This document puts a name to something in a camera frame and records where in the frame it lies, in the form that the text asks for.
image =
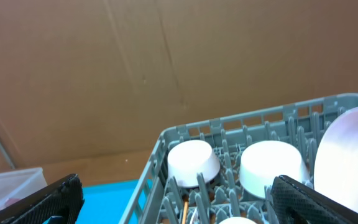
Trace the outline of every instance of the white plate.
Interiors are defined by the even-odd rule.
[[[358,213],[358,108],[325,132],[314,165],[314,189]]]
[[[244,217],[231,217],[221,221],[220,224],[256,224],[256,222]]]

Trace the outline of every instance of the textured black surface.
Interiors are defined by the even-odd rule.
[[[72,174],[1,210],[0,223],[43,223],[52,216],[75,223],[83,204],[82,183]]]
[[[284,175],[275,178],[272,196],[280,224],[358,223],[358,213]]]

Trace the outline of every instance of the dish rack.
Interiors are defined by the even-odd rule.
[[[219,223],[233,216],[278,223],[270,187],[265,188],[266,200],[261,200],[239,183],[242,152],[263,140],[292,144],[310,171],[311,182],[304,184],[313,188],[314,162],[325,130],[339,115],[357,106],[358,93],[345,93],[168,128],[158,138],[120,223],[179,224],[184,198],[188,200],[186,224],[195,210],[201,223]],[[193,139],[213,147],[221,170],[208,183],[198,174],[199,187],[184,189],[177,186],[175,178],[167,179],[167,156],[177,144]],[[145,204],[139,203],[140,197],[146,198]]]

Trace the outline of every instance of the wooden stick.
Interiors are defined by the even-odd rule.
[[[185,201],[185,207],[183,208],[183,218],[181,220],[181,224],[186,224],[186,217],[187,217],[187,209],[189,207],[189,202]]]

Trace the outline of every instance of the plastic bin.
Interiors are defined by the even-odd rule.
[[[0,174],[0,210],[47,186],[42,168]]]
[[[238,214],[258,223],[278,223],[270,189],[265,189],[266,200],[259,200],[239,183],[242,152],[267,139],[288,142],[300,151],[309,167],[312,182],[305,184],[313,187],[314,160],[325,130],[340,114],[357,106],[358,93],[346,93],[168,128],[158,138],[120,223],[181,223],[183,197],[189,200],[187,223],[196,208],[211,223]],[[199,181],[198,188],[182,189],[175,179],[167,180],[167,154],[190,139],[210,143],[221,171],[210,183]],[[145,205],[139,202],[143,194]]]

